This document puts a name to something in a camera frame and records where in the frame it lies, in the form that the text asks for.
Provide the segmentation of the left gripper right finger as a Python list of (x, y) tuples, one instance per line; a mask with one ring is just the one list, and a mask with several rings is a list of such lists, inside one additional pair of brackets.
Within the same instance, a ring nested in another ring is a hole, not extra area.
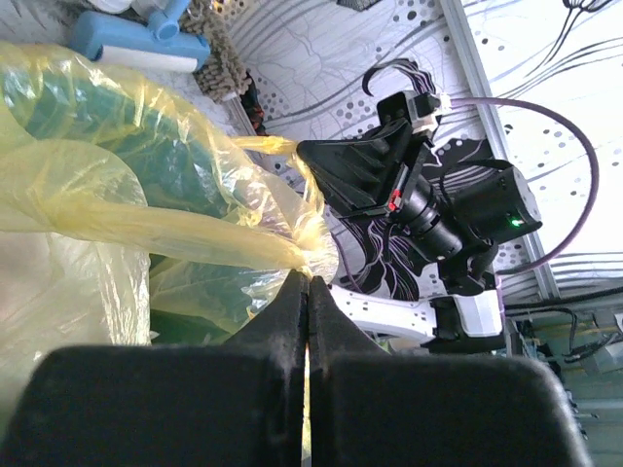
[(588, 466), (565, 390), (543, 364), (398, 356), (309, 291), (315, 466)]

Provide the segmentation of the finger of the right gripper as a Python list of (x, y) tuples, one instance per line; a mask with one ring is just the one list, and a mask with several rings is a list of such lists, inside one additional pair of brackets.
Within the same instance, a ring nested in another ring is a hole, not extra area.
[(413, 168), (412, 127), (399, 119), (351, 140), (305, 140), (296, 152), (340, 217), (379, 216)]

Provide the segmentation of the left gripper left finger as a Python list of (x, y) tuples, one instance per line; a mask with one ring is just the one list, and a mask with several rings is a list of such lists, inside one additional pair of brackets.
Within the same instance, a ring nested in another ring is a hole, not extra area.
[(309, 281), (215, 346), (67, 346), (27, 384), (5, 466), (297, 466)]

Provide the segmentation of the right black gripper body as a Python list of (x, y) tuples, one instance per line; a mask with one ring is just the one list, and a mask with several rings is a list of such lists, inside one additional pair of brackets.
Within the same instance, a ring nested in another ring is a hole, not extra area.
[(387, 205), (389, 219), (422, 257), (452, 258), (463, 248), (463, 239), (448, 203), (422, 174), (434, 133), (413, 133), (407, 103), (416, 95), (413, 90), (400, 91), (378, 105), (383, 123), (404, 120), (411, 131), (406, 148), (399, 151), (401, 165)]

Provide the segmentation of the teal plastic trash bin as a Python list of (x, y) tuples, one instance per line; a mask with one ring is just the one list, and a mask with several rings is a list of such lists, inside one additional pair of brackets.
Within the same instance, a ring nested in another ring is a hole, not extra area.
[[(195, 107), (151, 82), (124, 85), (57, 70), (10, 67), (1, 93), (34, 137), (88, 141), (114, 153), (136, 175), (153, 207), (211, 216), (289, 236), (276, 178), (253, 164)], [(152, 327), (161, 343), (218, 343), (266, 306), (281, 270), (253, 270), (155, 255), (150, 267)]]

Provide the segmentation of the yellow translucent trash bag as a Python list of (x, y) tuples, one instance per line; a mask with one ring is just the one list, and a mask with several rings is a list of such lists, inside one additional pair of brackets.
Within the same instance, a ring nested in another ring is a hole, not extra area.
[(146, 344), (154, 310), (239, 330), (295, 269), (338, 265), (313, 177), (296, 193), (143, 75), (56, 45), (1, 46), (1, 414), (73, 344)]

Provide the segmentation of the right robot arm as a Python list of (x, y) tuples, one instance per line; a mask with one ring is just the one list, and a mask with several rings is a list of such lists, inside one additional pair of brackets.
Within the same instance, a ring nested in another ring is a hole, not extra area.
[(424, 164), (443, 100), (401, 91), (378, 106), (380, 123), (358, 138), (305, 140), (296, 152), (365, 259), (350, 283), (386, 286), (403, 302), (424, 302), (435, 317), (425, 348), (474, 354), (504, 343), (493, 264), (499, 247), (541, 226), (536, 201), (510, 162), (477, 161), (482, 180), (449, 194)]

